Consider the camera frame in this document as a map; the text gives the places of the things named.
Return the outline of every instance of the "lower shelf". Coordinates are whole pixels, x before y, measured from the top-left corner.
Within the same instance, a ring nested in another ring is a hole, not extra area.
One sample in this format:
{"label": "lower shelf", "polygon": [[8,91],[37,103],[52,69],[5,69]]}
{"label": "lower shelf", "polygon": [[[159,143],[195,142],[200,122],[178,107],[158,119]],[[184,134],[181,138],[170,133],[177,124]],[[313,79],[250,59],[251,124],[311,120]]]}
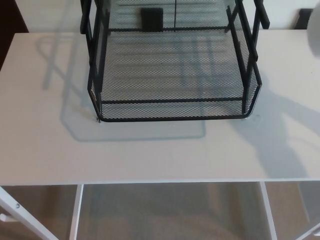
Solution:
{"label": "lower shelf", "polygon": [[244,117],[230,31],[111,32],[101,59],[107,121]]}

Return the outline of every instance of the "metal mesh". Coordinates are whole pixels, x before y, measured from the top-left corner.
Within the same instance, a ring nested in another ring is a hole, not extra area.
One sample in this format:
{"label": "metal mesh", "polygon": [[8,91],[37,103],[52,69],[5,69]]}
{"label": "metal mesh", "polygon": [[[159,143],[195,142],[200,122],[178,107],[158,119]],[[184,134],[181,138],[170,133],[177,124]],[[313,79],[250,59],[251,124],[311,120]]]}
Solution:
{"label": "metal mesh", "polygon": [[222,27],[228,23],[223,0],[177,0],[177,28]]}
{"label": "metal mesh", "polygon": [[194,118],[241,115],[241,101],[103,104],[106,119]]}
{"label": "metal mesh", "polygon": [[[233,0],[177,0],[176,27],[226,27]],[[142,7],[163,8],[164,27],[174,26],[175,0],[114,0],[110,29],[139,28]],[[247,68],[249,51],[239,16],[234,22]],[[230,31],[112,31],[103,42],[100,25],[95,65],[102,84],[105,120],[241,117],[243,82]],[[106,55],[101,49],[106,46]],[[104,69],[99,69],[104,61]],[[251,75],[246,111],[257,89]]]}

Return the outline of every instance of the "white wall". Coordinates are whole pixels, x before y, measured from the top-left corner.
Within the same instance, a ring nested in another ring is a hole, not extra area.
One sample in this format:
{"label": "white wall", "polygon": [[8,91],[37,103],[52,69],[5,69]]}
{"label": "white wall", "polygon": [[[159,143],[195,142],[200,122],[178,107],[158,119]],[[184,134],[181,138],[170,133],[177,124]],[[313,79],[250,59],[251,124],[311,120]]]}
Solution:
{"label": "white wall", "polygon": [[[313,8],[319,0],[264,0],[271,29],[289,29],[301,8]],[[16,0],[30,32],[78,32],[80,0]],[[252,25],[254,0],[243,0]]]}

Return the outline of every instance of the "white metal frame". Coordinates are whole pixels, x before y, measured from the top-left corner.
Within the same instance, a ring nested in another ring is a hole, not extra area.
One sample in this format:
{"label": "white metal frame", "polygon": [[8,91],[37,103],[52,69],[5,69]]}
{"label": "white metal frame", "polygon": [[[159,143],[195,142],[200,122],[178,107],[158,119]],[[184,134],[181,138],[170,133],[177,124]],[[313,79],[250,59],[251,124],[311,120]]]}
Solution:
{"label": "white metal frame", "polygon": [[[270,203],[268,199],[268,193],[266,189],[265,182],[259,183],[263,204],[266,212],[266,217],[268,220],[268,227],[270,230],[271,240],[277,240],[276,229],[271,213]],[[75,194],[74,200],[74,208],[73,208],[73,216],[70,228],[70,240],[77,240],[79,219],[80,219],[80,211],[81,211],[81,203],[82,196],[84,191],[84,185],[78,185]],[[34,216],[32,216],[20,203],[18,203],[12,196],[9,195],[2,187],[0,187],[0,206],[3,207],[11,216],[0,214],[0,221],[6,223],[12,222],[21,222],[27,228],[29,228],[32,232],[38,235],[43,240],[58,240],[56,236],[52,232],[50,232],[42,223],[40,223]]]}
{"label": "white metal frame", "polygon": [[[77,186],[70,228],[70,240],[77,239],[83,190],[83,184]],[[10,214],[0,214],[0,221],[6,223],[20,222],[43,240],[58,240],[51,231],[32,216],[31,213],[29,213],[2,187],[0,187],[0,206]]]}

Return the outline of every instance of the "mesh tray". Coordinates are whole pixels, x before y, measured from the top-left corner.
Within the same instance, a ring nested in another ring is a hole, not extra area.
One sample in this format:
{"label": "mesh tray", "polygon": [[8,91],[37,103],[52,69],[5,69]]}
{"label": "mesh tray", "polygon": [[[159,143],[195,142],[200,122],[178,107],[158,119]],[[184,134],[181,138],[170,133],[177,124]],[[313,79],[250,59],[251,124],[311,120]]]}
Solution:
{"label": "mesh tray", "polygon": [[[134,13],[143,1],[99,6],[88,86],[98,117],[106,122],[247,117],[261,82],[239,14],[231,14],[235,2],[190,6],[166,0],[154,6],[164,9],[164,32],[141,32]],[[195,18],[197,11],[204,12]],[[215,17],[208,17],[213,12]]]}

